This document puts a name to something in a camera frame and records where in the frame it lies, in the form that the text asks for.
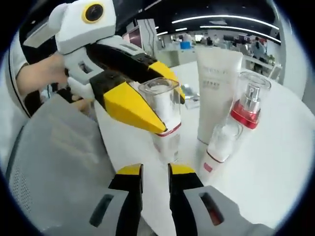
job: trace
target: table surface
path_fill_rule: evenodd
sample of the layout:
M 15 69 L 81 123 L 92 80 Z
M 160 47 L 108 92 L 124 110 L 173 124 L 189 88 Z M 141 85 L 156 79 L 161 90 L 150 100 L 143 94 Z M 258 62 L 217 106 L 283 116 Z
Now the table surface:
M 181 84 L 199 91 L 196 62 L 172 70 Z M 289 89 L 271 83 L 259 126 L 208 184 L 236 202 L 241 215 L 252 223 L 276 228 L 298 201 L 313 170 L 315 117 Z M 144 163 L 142 216 L 158 235 L 176 235 L 167 168 L 158 161 L 150 134 L 111 119 L 99 105 L 95 109 L 115 170 Z M 198 171 L 205 148 L 197 140 L 199 108 L 188 110 L 182 105 L 181 117 L 180 161 Z

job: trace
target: white round table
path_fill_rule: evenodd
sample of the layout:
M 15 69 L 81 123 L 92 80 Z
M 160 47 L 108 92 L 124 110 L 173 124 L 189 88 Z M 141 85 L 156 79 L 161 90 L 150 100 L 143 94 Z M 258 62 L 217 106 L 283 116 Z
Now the white round table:
M 199 91 L 196 62 L 173 67 L 181 84 Z M 276 228 L 299 201 L 313 170 L 315 117 L 287 88 L 272 83 L 260 123 L 250 140 L 229 158 L 210 179 L 214 186 L 238 204 L 252 223 Z M 150 134 L 111 119 L 95 106 L 108 154 L 115 170 L 144 164 L 142 216 L 163 236 L 174 236 L 169 210 L 166 166 L 158 160 Z M 205 148 L 197 140 L 199 108 L 181 106 L 182 128 L 179 157 L 198 171 Z

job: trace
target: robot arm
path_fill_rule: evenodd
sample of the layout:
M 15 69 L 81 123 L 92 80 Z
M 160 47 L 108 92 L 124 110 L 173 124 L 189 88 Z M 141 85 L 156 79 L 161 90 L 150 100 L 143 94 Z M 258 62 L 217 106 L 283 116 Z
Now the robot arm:
M 49 26 L 68 70 L 71 91 L 95 99 L 114 119 L 153 133 L 166 131 L 143 97 L 130 85 L 156 77 L 177 80 L 163 63 L 115 34 L 112 0 L 78 0 L 57 6 Z M 181 103 L 185 95 L 178 88 Z

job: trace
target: white lotion bottle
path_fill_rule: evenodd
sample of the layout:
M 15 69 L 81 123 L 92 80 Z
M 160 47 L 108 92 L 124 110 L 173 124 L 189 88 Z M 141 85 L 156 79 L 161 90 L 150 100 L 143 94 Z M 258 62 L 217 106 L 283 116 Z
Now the white lotion bottle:
M 215 126 L 201 160 L 199 177 L 204 184 L 207 183 L 213 172 L 234 153 L 242 131 L 242 125 L 230 119 Z
M 200 112 L 198 140 L 209 144 L 211 134 L 229 113 L 243 54 L 213 48 L 197 48 Z
M 138 87 L 139 92 L 167 128 L 161 134 L 152 133 L 153 144 L 160 153 L 163 164 L 175 162 L 178 155 L 181 126 L 178 88 L 178 82 L 166 78 L 156 78 Z

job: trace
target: camera lens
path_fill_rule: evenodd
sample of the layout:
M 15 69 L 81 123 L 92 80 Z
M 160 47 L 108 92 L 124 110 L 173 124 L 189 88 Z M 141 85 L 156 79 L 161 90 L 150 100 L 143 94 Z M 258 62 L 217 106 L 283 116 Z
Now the camera lens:
M 102 5 L 94 4 L 86 10 L 85 17 L 90 22 L 97 21 L 103 15 L 103 11 Z

